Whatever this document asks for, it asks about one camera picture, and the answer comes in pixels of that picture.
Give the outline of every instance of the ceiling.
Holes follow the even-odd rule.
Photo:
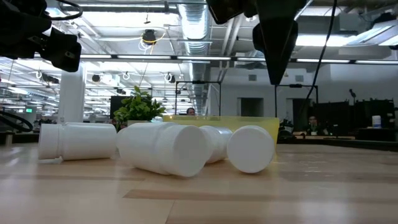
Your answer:
[[[176,3],[187,2],[189,0],[169,0],[170,12],[162,13],[159,1],[73,1],[81,5],[86,5],[87,11],[79,19],[66,22],[53,23],[56,29],[66,34],[79,36],[79,43],[83,47],[82,54],[126,54],[126,55],[187,55],[187,40],[184,35],[182,18],[176,14]],[[322,49],[322,38],[325,38],[327,24],[330,18],[331,5],[333,1],[314,1],[303,14],[299,17],[301,44],[296,46],[294,58],[317,58]],[[394,8],[396,1],[339,1],[337,13],[348,13],[352,26],[358,27],[362,32],[367,25],[367,19],[359,17],[359,12],[373,12],[379,8],[388,10]],[[349,24],[347,17],[339,17],[335,26]],[[210,33],[205,40],[208,43],[208,55],[240,55],[245,57],[261,57],[255,51],[252,44],[252,28],[257,25],[258,19],[238,17],[235,18],[231,26],[228,24],[218,25],[210,19]],[[141,35],[145,30],[155,31],[157,43],[151,47],[142,44]],[[315,46],[307,46],[308,40]],[[391,51],[388,47],[368,46],[368,47],[328,47],[325,58],[330,59],[383,59],[390,56]],[[157,62],[157,61],[131,61],[131,62],[104,62],[97,61],[83,62],[88,71],[86,81],[85,96],[85,116],[97,114],[98,116],[109,114],[110,96],[120,95],[116,93],[114,86],[118,86],[129,94],[133,86],[139,85],[141,88],[151,88],[152,95],[157,100],[164,101],[168,113],[173,113],[175,84],[169,83],[168,75],[174,75],[177,81],[192,81],[192,66],[188,61],[176,62]],[[207,81],[218,81],[220,74],[219,63],[202,62],[206,67],[203,79]],[[240,63],[241,67],[235,67],[235,63],[227,66],[223,83],[228,85],[269,85],[267,75],[264,72],[265,66],[250,68],[247,63]],[[308,74],[313,72],[313,65],[292,64],[289,65],[288,73],[302,73],[305,82],[311,82]],[[50,116],[57,113],[59,99],[59,84],[48,83],[43,80],[43,74],[49,75],[62,82],[62,71],[51,65],[50,62],[43,60],[9,60],[0,58],[0,76],[2,78],[1,100],[2,105],[7,110],[13,107],[36,105],[39,113]],[[257,82],[246,81],[247,76],[256,74]],[[93,82],[93,75],[102,77],[100,82]],[[9,88],[9,85],[23,86]],[[204,103],[199,101],[206,99],[206,85],[191,84],[184,86],[181,95],[178,96],[177,111],[184,112],[189,107],[196,107],[198,111],[204,113],[202,108]]]

